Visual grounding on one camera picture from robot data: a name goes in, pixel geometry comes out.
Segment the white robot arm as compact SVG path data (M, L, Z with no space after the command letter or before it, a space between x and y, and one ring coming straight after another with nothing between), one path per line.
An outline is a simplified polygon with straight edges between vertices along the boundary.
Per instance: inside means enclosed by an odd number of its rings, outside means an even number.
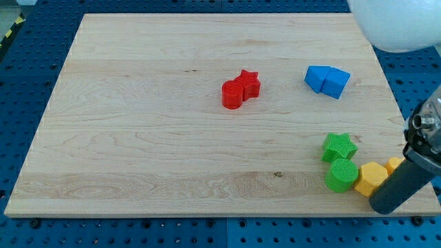
M440 44L440 0L348 0L365 38L385 52Z

